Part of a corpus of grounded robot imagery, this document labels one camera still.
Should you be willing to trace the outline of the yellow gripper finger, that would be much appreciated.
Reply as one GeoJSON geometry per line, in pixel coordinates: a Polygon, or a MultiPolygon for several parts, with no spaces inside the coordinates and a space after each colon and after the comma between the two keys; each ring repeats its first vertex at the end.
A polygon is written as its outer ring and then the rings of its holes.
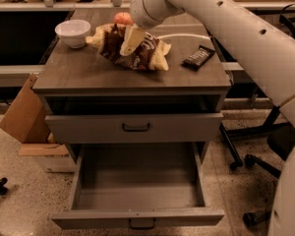
{"type": "Polygon", "coordinates": [[[131,55],[145,39],[146,32],[137,26],[126,26],[124,41],[121,45],[122,56],[131,55]]]}

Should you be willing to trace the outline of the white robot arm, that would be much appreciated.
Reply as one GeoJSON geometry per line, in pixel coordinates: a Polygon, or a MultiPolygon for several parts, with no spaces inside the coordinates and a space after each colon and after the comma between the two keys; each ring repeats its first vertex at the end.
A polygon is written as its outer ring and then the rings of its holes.
{"type": "MultiPolygon", "coordinates": [[[[187,13],[213,34],[295,128],[295,39],[232,0],[131,0],[135,24],[151,29],[187,13]]],[[[295,147],[277,184],[267,236],[295,236],[295,147]]]]}

